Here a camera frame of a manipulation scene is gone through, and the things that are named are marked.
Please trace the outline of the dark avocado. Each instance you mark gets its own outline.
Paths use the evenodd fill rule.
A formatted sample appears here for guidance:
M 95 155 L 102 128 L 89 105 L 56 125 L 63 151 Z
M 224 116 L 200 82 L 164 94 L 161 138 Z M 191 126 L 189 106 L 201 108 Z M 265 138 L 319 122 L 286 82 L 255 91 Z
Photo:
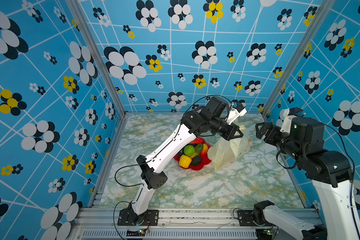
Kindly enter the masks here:
M 197 167 L 197 166 L 201 165 L 202 162 L 203 162 L 203 159 L 202 159 L 201 156 L 195 156 L 195 157 L 192 159 L 192 161 L 191 161 L 191 163 L 190 163 L 190 166 Z

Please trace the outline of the green cucumber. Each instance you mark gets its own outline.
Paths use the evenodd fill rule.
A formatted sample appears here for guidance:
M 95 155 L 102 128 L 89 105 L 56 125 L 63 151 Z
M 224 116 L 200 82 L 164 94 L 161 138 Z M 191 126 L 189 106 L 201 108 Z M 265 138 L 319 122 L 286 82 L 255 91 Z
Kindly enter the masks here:
M 196 156 L 199 156 L 201 154 L 201 152 L 204 149 L 204 144 L 198 144 L 194 147 L 194 153 L 191 155 L 191 158 L 193 159 Z

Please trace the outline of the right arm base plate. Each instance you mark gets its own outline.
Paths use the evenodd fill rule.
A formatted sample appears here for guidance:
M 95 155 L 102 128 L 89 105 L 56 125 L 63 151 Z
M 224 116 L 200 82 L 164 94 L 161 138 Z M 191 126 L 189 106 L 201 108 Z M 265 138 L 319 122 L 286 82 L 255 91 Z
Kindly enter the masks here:
M 257 224 L 253 218 L 253 211 L 251 210 L 236 210 L 234 217 L 238 220 L 241 227 L 265 227 L 271 228 L 273 225 L 266 222 L 265 224 Z

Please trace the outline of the yellow bell pepper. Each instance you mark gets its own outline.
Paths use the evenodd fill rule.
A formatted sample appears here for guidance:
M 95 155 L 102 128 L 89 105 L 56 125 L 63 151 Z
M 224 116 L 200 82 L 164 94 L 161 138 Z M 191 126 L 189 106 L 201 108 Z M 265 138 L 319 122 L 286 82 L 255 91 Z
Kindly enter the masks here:
M 192 163 L 192 158 L 182 155 L 179 159 L 179 166 L 184 169 L 188 169 Z

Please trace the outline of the aluminium front rail frame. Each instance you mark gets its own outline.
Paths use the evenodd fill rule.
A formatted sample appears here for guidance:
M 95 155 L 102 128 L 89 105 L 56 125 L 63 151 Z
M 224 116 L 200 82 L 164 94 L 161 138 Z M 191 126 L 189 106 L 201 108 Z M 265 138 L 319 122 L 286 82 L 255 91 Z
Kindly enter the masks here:
M 233 209 L 160 209 L 157 226 L 118 226 L 119 210 L 84 209 L 70 240 L 292 240 L 279 224 L 241 227 Z

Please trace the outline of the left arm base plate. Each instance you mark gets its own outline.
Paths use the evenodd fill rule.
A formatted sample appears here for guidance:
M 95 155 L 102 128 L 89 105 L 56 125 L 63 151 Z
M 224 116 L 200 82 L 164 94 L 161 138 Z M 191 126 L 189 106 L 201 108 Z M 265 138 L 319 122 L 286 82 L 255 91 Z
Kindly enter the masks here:
M 147 210 L 137 215 L 133 209 L 122 209 L 119 212 L 118 226 L 157 226 L 159 219 L 158 210 Z

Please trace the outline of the corner aluminium post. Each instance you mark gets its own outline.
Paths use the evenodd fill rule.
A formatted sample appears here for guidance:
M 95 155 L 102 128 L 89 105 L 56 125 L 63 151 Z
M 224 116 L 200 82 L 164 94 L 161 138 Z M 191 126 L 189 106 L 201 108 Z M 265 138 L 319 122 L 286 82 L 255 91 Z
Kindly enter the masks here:
M 267 113 L 270 111 L 273 104 L 277 100 L 281 88 L 284 86 L 284 84 L 286 84 L 290 75 L 293 73 L 294 69 L 296 68 L 297 64 L 299 63 L 301 57 L 304 54 L 304 50 L 310 44 L 313 37 L 316 35 L 317 31 L 319 30 L 320 26 L 322 25 L 323 21 L 325 20 L 326 16 L 328 15 L 334 3 L 335 0 L 322 1 L 317 11 L 317 15 L 315 16 L 315 19 L 304 33 L 301 41 L 299 42 L 297 48 L 295 49 L 290 60 L 288 61 L 288 64 L 286 65 L 286 69 L 284 70 L 282 77 L 280 78 L 280 80 L 278 80 L 271 95 L 269 96 L 267 102 L 265 103 L 265 107 L 262 111 L 262 116 L 264 119 L 266 118 Z
M 116 91 L 116 87 L 115 87 L 115 85 L 111 79 L 111 76 L 106 68 L 106 65 L 103 61 L 100 50 L 98 49 L 98 47 L 96 45 L 95 39 L 90 31 L 90 27 L 89 27 L 88 23 L 86 22 L 84 12 L 81 10 L 80 3 L 78 1 L 74 1 L 74 0 L 67 0 L 67 4 L 70 8 L 70 11 L 73 14 L 74 19 L 78 23 L 79 28 L 81 29 L 82 36 L 91 52 L 91 55 L 94 58 L 94 61 L 97 65 L 99 73 L 101 74 L 101 76 L 105 82 L 105 85 L 106 85 L 112 99 L 115 102 L 118 112 L 121 115 L 121 118 L 123 119 L 126 116 L 126 111 L 122 105 L 122 102 Z

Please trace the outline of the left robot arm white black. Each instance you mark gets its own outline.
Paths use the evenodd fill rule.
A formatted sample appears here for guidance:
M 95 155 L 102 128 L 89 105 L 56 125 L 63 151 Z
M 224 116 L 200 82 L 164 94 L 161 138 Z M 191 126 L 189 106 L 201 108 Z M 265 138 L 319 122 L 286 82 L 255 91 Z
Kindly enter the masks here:
M 168 179 L 164 168 L 181 149 L 206 132 L 218 134 L 227 141 L 242 137 L 243 133 L 234 120 L 246 112 L 244 104 L 228 103 L 213 95 L 206 106 L 186 111 L 173 133 L 155 151 L 146 157 L 138 156 L 142 183 L 127 207 L 129 222 L 137 225 L 147 216 L 153 194 Z

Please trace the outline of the left corner aluminium post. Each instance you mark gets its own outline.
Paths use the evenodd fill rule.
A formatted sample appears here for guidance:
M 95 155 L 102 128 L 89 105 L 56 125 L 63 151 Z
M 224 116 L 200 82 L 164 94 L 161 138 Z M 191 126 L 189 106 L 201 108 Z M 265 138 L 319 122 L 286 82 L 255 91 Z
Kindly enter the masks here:
M 78 23 L 79 28 L 81 29 L 82 36 L 91 52 L 91 55 L 94 58 L 94 61 L 97 65 L 99 73 L 101 74 L 101 76 L 105 82 L 105 85 L 106 85 L 112 99 L 115 102 L 118 112 L 121 115 L 121 118 L 123 119 L 126 116 L 126 111 L 122 105 L 122 102 L 116 91 L 116 87 L 115 87 L 115 85 L 111 79 L 111 76 L 106 68 L 106 65 L 103 61 L 100 50 L 98 49 L 98 47 L 96 45 L 95 39 L 90 31 L 90 27 L 89 27 L 88 23 L 86 22 L 84 12 L 81 10 L 80 3 L 78 1 L 74 1 L 74 0 L 67 0 L 67 4 L 70 8 L 70 11 L 73 14 L 74 19 Z

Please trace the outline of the yellowish plastic bag orange print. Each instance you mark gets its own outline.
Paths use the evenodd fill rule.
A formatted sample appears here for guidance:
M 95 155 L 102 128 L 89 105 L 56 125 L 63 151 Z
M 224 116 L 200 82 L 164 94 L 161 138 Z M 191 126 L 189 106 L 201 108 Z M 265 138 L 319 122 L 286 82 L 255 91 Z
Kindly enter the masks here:
M 234 124 L 239 126 L 243 136 L 230 141 L 220 138 L 208 150 L 207 155 L 212 161 L 215 171 L 220 171 L 228 167 L 244 154 L 248 153 L 253 147 L 252 139 L 248 134 L 247 128 L 243 124 L 240 124 L 238 120 L 235 120 Z

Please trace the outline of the right corner aluminium post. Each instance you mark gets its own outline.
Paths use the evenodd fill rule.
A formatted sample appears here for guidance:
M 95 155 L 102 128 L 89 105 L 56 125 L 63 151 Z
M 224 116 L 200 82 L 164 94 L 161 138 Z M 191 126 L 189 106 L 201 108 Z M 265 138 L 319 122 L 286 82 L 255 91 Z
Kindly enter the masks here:
M 295 49 L 290 60 L 288 61 L 288 64 L 286 65 L 286 69 L 284 70 L 282 77 L 280 78 L 280 80 L 278 80 L 271 95 L 269 96 L 267 102 L 265 103 L 265 107 L 262 111 L 262 116 L 264 119 L 266 118 L 267 113 L 270 111 L 273 104 L 277 100 L 281 88 L 284 86 L 284 84 L 286 84 L 290 75 L 293 73 L 294 69 L 296 68 L 297 64 L 299 63 L 301 57 L 304 54 L 304 50 L 310 44 L 313 37 L 316 35 L 317 31 L 319 30 L 320 26 L 322 25 L 323 21 L 325 20 L 326 16 L 328 15 L 334 3 L 335 0 L 322 1 L 317 11 L 317 15 L 315 16 L 315 19 L 304 33 L 301 41 L 299 42 L 297 48 Z

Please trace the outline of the green bumpy fruit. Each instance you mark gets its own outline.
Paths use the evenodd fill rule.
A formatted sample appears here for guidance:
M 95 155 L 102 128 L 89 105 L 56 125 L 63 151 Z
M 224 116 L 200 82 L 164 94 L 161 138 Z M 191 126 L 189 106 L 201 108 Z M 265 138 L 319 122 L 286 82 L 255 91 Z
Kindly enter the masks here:
M 188 157 L 191 157 L 195 152 L 195 147 L 192 145 L 187 145 L 184 147 L 184 155 Z

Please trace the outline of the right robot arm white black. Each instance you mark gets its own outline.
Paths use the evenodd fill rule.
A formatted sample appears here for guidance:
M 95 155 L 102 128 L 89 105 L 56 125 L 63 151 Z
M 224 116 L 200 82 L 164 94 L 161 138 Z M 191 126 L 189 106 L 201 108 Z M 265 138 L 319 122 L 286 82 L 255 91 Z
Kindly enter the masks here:
M 297 240 L 360 240 L 360 218 L 353 195 L 350 159 L 324 146 L 325 125 L 312 118 L 284 120 L 289 132 L 270 123 L 256 124 L 256 135 L 295 160 L 319 196 L 325 226 L 304 223 L 270 201 L 254 206 L 257 224 L 270 223 Z

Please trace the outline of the red flower-shaped plate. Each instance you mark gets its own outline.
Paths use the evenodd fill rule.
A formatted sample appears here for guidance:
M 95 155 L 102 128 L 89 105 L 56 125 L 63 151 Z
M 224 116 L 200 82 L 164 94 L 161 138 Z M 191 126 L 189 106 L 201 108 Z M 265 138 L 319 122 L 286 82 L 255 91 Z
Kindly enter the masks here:
M 179 159 L 180 159 L 180 157 L 182 156 L 182 155 L 184 155 L 184 147 L 174 156 L 174 160 L 175 161 L 177 161 L 178 162 L 178 164 L 179 164 Z M 185 169 L 185 170 L 193 170 L 193 171 L 200 171 L 200 170 L 202 170 L 203 168 L 204 168 L 204 166 L 206 166 L 206 165 L 209 165 L 212 161 L 209 159 L 209 157 L 208 157 L 208 153 L 207 153 L 207 155 L 206 156 L 203 156 L 202 157 L 202 159 L 203 159 L 203 162 L 202 162 L 202 164 L 201 165 L 199 165 L 199 166 L 197 166 L 197 167 L 193 167 L 193 166 L 189 166 L 189 168 L 188 169 Z

